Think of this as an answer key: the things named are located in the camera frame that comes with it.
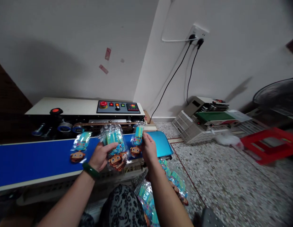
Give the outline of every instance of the hand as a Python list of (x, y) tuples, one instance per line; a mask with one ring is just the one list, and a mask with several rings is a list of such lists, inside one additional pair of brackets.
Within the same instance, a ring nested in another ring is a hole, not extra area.
[(102, 142), (99, 142), (95, 148), (94, 153), (92, 154), (89, 165), (97, 172), (103, 170), (103, 168), (108, 163), (108, 152), (117, 147), (117, 145), (118, 143), (110, 143), (106, 146), (103, 146)]
[(152, 137), (146, 132), (143, 133), (144, 149), (142, 149), (142, 156), (148, 166), (152, 163), (157, 163), (157, 149), (156, 143)]

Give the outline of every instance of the electric fan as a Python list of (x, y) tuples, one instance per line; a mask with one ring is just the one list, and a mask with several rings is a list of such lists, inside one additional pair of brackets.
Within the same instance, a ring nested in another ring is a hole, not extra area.
[(271, 109), (293, 117), (293, 78), (281, 80), (260, 89), (253, 97), (260, 109)]

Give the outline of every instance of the speckled floor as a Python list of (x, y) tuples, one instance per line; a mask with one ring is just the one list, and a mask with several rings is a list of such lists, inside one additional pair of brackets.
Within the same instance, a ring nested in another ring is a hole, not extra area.
[(261, 166), (249, 155), (216, 142), (197, 146), (181, 142), (171, 123), (157, 128), (169, 138), (181, 166), (191, 180), (188, 213), (192, 218), (207, 206), (228, 226), (288, 226), (293, 220), (293, 161)]

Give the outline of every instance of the plastic bag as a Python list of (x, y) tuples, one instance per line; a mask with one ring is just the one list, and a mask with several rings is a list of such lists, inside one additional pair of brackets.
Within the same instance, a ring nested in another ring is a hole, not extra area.
[(217, 135), (215, 137), (215, 140), (222, 145), (232, 145), (233, 147), (237, 147), (241, 150), (244, 149), (244, 145), (241, 142), (240, 138), (232, 135), (229, 132)]
[(142, 134), (145, 124), (142, 124), (141, 122), (137, 123), (137, 126), (134, 131), (134, 135), (132, 136), (131, 143), (134, 146), (140, 146), (142, 144)]
[(137, 197), (139, 201), (141, 202), (147, 226), (151, 226), (152, 216), (155, 210), (155, 203), (154, 203), (153, 191), (152, 191), (150, 182), (144, 180), (141, 183), (140, 191)]
[(167, 166), (166, 160), (159, 160), (159, 163), (182, 204), (188, 206), (191, 187), (187, 178), (182, 174), (180, 169), (170, 169)]
[(105, 125), (101, 129), (101, 141), (103, 145), (117, 142), (118, 145), (108, 153), (108, 169), (122, 171), (127, 164), (129, 149), (124, 142), (120, 125)]
[(71, 154), (70, 154), (70, 161), (72, 163), (84, 163), (86, 158), (85, 151), (89, 145), (89, 140), (91, 137), (91, 132), (83, 132), (77, 135), (76, 139), (74, 140)]

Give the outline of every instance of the green bracelet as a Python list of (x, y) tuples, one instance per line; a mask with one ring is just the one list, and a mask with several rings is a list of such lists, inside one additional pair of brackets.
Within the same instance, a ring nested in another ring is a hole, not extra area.
[(93, 179), (99, 179), (100, 173), (93, 169), (88, 163), (83, 163), (83, 169), (86, 171)]

